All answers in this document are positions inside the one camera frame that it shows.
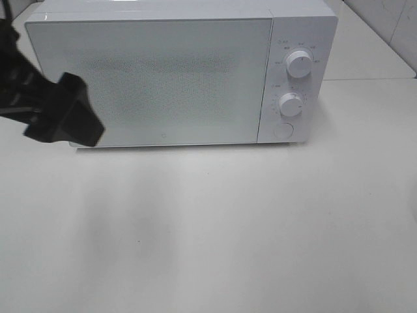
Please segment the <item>white microwave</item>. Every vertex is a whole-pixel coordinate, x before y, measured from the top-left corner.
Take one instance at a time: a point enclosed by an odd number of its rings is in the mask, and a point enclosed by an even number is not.
[[[125,147],[306,141],[337,22],[322,0],[46,0],[25,26]]]

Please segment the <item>knob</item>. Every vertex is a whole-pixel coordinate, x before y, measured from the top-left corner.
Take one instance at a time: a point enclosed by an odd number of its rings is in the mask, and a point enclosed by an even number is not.
[[[294,51],[287,57],[287,71],[294,78],[303,78],[311,72],[313,57],[304,50]]]
[[[287,117],[296,116],[302,111],[303,101],[296,93],[287,93],[280,98],[281,114]]]

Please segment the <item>control panel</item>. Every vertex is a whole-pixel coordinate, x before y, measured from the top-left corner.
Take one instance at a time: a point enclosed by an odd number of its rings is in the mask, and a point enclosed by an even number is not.
[[[274,18],[258,143],[304,142],[338,19]]]

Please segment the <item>black object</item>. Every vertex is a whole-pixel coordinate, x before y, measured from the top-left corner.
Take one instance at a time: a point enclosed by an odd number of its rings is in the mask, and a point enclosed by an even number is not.
[[[0,116],[28,124],[24,135],[40,142],[94,147],[104,126],[91,108],[87,85],[69,73],[58,83],[43,77],[18,51],[19,34],[9,19],[0,20]]]

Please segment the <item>microwave door window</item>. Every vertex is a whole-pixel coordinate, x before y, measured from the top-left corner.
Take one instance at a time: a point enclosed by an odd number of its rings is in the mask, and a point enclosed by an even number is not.
[[[271,23],[36,24],[31,36],[50,41],[36,47],[48,77],[87,82],[101,146],[255,143]]]

